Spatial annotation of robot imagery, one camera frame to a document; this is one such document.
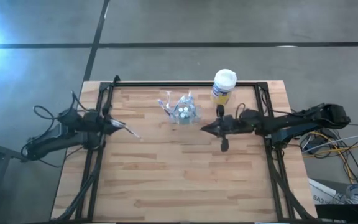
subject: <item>white cable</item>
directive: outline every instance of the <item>white cable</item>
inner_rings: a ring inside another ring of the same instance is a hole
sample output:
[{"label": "white cable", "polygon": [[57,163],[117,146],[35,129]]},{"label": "white cable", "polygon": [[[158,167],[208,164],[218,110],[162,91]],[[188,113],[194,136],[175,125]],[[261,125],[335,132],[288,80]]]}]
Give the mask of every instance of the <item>white cable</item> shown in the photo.
[{"label": "white cable", "polygon": [[330,142],[321,144],[321,145],[319,145],[319,146],[312,147],[311,149],[305,150],[305,151],[303,151],[302,153],[308,152],[308,151],[313,150],[313,149],[317,149],[318,147],[321,147],[321,146],[325,146],[325,145],[328,145],[328,144],[332,144],[332,143],[334,143],[334,142],[339,142],[339,141],[346,140],[346,139],[351,139],[351,138],[358,138],[358,136],[351,136],[351,137],[342,138],[342,139],[335,140],[335,141],[330,141]]},{"label": "white cable", "polygon": [[309,138],[308,138],[306,144],[302,147],[302,151],[303,151],[303,150],[305,149],[305,147],[309,144],[310,139],[311,139],[311,135],[309,135]]}]

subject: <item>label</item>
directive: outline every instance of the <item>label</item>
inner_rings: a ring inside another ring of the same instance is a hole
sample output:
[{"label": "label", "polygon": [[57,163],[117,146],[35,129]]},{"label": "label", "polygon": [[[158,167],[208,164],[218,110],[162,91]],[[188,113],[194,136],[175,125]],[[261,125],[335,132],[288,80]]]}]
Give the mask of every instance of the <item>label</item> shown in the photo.
[{"label": "label", "polygon": [[231,90],[221,90],[215,84],[212,86],[211,100],[218,105],[225,105],[231,96]]}]

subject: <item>bottle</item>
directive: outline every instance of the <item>bottle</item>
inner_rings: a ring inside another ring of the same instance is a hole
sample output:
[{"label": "bottle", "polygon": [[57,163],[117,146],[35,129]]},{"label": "bottle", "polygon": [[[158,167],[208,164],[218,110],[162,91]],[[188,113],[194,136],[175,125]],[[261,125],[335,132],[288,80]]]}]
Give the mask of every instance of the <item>bottle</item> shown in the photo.
[{"label": "bottle", "polygon": [[236,86],[237,75],[229,69],[222,69],[215,75],[214,85],[211,92],[211,100],[217,105],[225,105]]},{"label": "bottle", "polygon": [[347,203],[358,204],[358,184],[351,184],[346,188]]}]

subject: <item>wire bundle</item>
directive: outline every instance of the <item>wire bundle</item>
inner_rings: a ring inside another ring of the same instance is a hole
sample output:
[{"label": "wire bundle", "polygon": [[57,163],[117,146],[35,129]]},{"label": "wire bundle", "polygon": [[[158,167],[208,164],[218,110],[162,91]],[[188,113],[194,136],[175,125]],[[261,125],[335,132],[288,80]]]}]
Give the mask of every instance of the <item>wire bundle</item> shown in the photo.
[{"label": "wire bundle", "polygon": [[[72,101],[71,101],[71,104],[70,104],[70,107],[69,107],[69,110],[67,110],[64,114],[60,114],[59,116],[54,116],[48,109],[46,109],[45,107],[43,106],[40,106],[40,105],[35,105],[33,107],[33,112],[39,116],[40,118],[43,118],[43,119],[46,119],[46,120],[50,120],[50,125],[49,127],[40,135],[38,135],[37,137],[34,137],[31,141],[27,142],[21,149],[20,153],[21,155],[24,157],[24,158],[27,158],[27,156],[24,154],[24,149],[29,145],[31,144],[33,141],[37,140],[37,139],[40,139],[42,137],[44,137],[52,128],[52,126],[55,124],[55,120],[59,119],[59,118],[62,118],[64,116],[66,116],[71,110],[73,110],[73,107],[74,107],[74,103],[77,102],[78,105],[83,109],[83,110],[79,110],[77,112],[84,112],[84,111],[89,111],[89,109],[85,108],[79,101],[78,97],[75,95],[74,91],[71,91],[71,97],[72,97]],[[49,117],[47,116],[44,116],[44,115],[41,115],[37,110],[38,109],[41,109],[43,111],[45,111]],[[70,156],[71,154],[73,154],[74,152],[77,152],[79,151],[80,149],[82,149],[82,147],[80,147],[79,149],[73,151],[72,153],[70,153],[69,155],[66,156],[66,158],[68,156]],[[44,164],[46,165],[49,165],[49,166],[52,166],[52,167],[55,167],[55,168],[60,168],[61,166],[56,166],[56,165],[53,165],[53,164],[50,164],[48,162],[45,162],[43,161],[42,159],[39,160],[40,162],[43,162]]]},{"label": "wire bundle", "polygon": [[[268,104],[267,104],[267,97],[266,97],[266,94],[267,92],[266,91],[263,91],[262,92],[262,96],[261,96],[261,99],[262,99],[262,102],[263,104],[265,105],[266,109],[264,111],[264,113],[266,113],[267,111],[271,111],[271,112],[276,112],[276,113],[282,113],[282,114],[287,114],[287,115],[291,115],[291,116],[298,116],[297,114],[293,114],[293,113],[289,113],[289,112],[285,112],[285,111],[277,111],[277,110],[273,110],[273,108],[271,108]],[[323,104],[320,104],[318,105],[316,108],[317,110],[320,108],[320,106],[322,106]],[[355,148],[358,148],[358,141],[355,142],[353,145],[351,145],[350,147],[343,141],[345,139],[350,139],[350,138],[358,138],[358,136],[352,136],[352,137],[348,137],[348,138],[341,138],[341,136],[339,135],[339,132],[334,130],[334,137],[333,137],[333,141],[330,141],[330,138],[327,137],[326,135],[324,134],[321,134],[319,132],[310,132],[308,133],[307,137],[304,138],[304,140],[301,142],[301,145],[303,144],[303,142],[307,139],[307,142],[304,146],[301,146],[299,145],[300,149],[303,150],[305,148],[305,146],[310,142],[311,140],[311,137],[312,136],[321,136],[323,138],[325,138],[327,141],[327,143],[323,144],[323,145],[320,145],[320,146],[316,146],[316,147],[313,147],[311,149],[308,149],[306,151],[303,151],[303,153],[305,152],[308,152],[308,151],[311,151],[313,149],[316,149],[318,147],[321,147],[321,146],[324,146],[324,145],[327,145],[330,147],[330,150],[325,150],[325,151],[321,151],[321,152],[317,152],[313,155],[308,155],[308,156],[303,156],[303,157],[315,157],[317,159],[324,159],[324,158],[327,158],[327,157],[334,157],[334,156],[339,156],[341,157],[342,161],[343,161],[343,169],[346,173],[346,175],[348,176],[349,178],[349,181],[350,183],[354,184],[354,182],[356,182],[358,184],[358,163],[352,153],[352,149],[355,149]],[[353,161],[354,161],[354,164],[356,165],[357,167],[357,172],[355,173],[349,163],[348,163],[348,160],[349,160],[349,156],[352,157]]]}]

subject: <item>black metal frame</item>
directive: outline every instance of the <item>black metal frame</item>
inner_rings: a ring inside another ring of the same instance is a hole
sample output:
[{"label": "black metal frame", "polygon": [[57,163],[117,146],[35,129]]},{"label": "black metal frame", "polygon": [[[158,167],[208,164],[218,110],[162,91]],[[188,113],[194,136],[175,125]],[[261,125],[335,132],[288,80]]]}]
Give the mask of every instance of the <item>black metal frame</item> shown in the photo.
[{"label": "black metal frame", "polygon": [[[115,82],[112,82],[112,83],[101,82],[100,87],[99,87],[99,95],[98,95],[98,101],[96,104],[96,109],[98,111],[101,111],[101,102],[103,100],[103,95],[104,95],[104,91],[106,88],[109,88],[108,99],[106,102],[106,104],[108,104],[112,100],[112,94],[113,94],[114,87],[121,87],[121,88],[151,87],[151,86],[154,86],[154,87],[192,87],[192,86],[212,87],[212,85],[213,85],[213,82],[117,82],[117,80],[115,79]],[[266,101],[268,103],[268,106],[272,106],[272,102],[271,102],[270,95],[269,95],[269,87],[267,85],[267,82],[238,82],[236,86],[251,87],[254,89],[257,107],[258,107],[258,111],[260,113],[262,113],[262,114],[264,113],[264,108],[263,108],[263,104],[262,104],[262,100],[261,100],[261,94],[262,94],[261,90],[266,93],[265,96],[266,96]],[[101,161],[102,161],[103,151],[104,151],[104,147],[105,147],[104,138],[105,138],[105,135],[102,135],[101,136],[101,144],[102,145],[98,150],[98,155],[97,155],[96,163],[95,163],[95,167],[99,167],[99,171],[97,173],[97,178],[94,180],[93,185],[92,185],[91,195],[90,195],[91,199],[89,201],[89,206],[88,206],[89,209],[88,209],[86,218],[82,217],[82,210],[83,210],[83,203],[84,203],[84,201],[82,200],[76,209],[75,219],[66,220],[66,221],[51,220],[48,223],[83,223],[83,222],[92,222],[93,221],[94,206],[96,203],[96,196],[97,196],[97,191],[98,191],[99,172],[100,172],[100,168],[101,168]],[[272,157],[273,149],[271,147],[270,140],[271,140],[270,138],[264,138],[264,144],[265,144],[265,151],[266,151],[266,156],[267,156],[267,165],[268,165],[269,174],[270,174],[270,181],[272,184],[272,192],[273,192],[273,199],[275,202],[277,220],[279,222],[280,221],[297,222],[299,220],[295,219],[295,213],[293,211],[293,207],[292,207],[287,195],[284,195],[284,197],[286,200],[289,217],[284,218],[284,215],[283,215],[280,194],[279,194],[278,186],[277,186],[278,182],[276,181],[276,178],[275,178],[277,170],[275,168],[273,157]],[[81,186],[83,186],[85,180],[87,180],[87,178],[89,176],[92,155],[93,155],[93,151],[88,151],[86,160],[85,160],[83,181],[82,181]],[[279,164],[280,176],[282,178],[282,184],[284,183],[284,186],[289,190],[287,174],[285,172],[284,160],[283,160],[283,157],[280,155],[280,153],[277,154],[277,160],[278,160],[278,164]]]}]

